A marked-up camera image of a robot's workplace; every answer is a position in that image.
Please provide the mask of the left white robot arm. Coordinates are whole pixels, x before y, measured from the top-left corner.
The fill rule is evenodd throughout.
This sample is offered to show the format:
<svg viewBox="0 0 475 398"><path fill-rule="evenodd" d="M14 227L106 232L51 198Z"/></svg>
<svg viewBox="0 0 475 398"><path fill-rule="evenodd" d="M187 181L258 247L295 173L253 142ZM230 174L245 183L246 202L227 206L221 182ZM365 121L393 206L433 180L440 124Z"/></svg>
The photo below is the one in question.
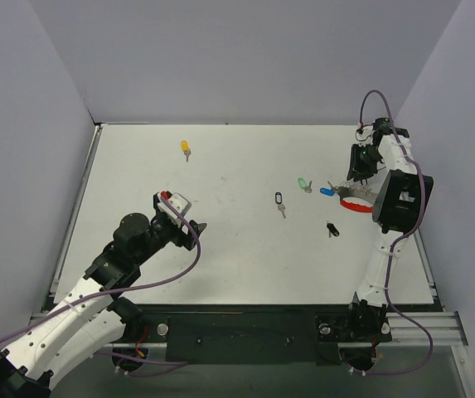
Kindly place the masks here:
<svg viewBox="0 0 475 398"><path fill-rule="evenodd" d="M43 323L0 349L0 397L48 397L58 383L106 344L138 338L143 313L122 292L148 259L173 243L192 250L205 223L180 221L160 211L153 219L125 216L75 287Z"/></svg>

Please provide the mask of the blue tag key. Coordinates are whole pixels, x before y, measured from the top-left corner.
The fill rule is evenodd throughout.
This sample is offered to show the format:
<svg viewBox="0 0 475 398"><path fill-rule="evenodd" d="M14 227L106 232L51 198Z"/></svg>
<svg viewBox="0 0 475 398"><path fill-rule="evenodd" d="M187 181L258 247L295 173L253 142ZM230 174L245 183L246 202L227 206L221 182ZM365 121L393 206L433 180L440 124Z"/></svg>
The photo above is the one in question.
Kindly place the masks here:
<svg viewBox="0 0 475 398"><path fill-rule="evenodd" d="M325 196L334 197L337 193L337 188L331 182L327 182L327 187L321 187L319 191Z"/></svg>

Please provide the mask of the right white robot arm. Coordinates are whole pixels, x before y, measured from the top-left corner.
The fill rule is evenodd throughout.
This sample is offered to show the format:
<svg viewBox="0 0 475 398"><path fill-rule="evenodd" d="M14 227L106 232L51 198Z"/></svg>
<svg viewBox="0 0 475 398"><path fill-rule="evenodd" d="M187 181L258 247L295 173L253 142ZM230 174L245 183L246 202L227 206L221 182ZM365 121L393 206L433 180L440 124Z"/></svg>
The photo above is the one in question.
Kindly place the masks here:
<svg viewBox="0 0 475 398"><path fill-rule="evenodd" d="M377 175L380 165L386 176L373 196L376 244L366 275L342 318L343 332L351 341L380 340L390 331L385 321L391 271L403 246L419 228L434 187L434 179L420 172L413 159L406 129L394 129L390 119L378 118L357 130L358 134L364 132L369 134L368 142L351 146L347 180L366 182Z"/></svg>

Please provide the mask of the keys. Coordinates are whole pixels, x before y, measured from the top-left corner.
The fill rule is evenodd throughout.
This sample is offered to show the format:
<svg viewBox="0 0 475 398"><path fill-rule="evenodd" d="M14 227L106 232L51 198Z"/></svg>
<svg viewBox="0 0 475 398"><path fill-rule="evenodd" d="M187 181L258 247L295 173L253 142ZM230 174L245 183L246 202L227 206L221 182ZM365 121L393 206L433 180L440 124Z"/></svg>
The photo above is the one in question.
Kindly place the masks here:
<svg viewBox="0 0 475 398"><path fill-rule="evenodd" d="M338 237L340 235L339 230L330 221L327 222L326 227L327 227L327 230L328 230L329 237Z"/></svg>

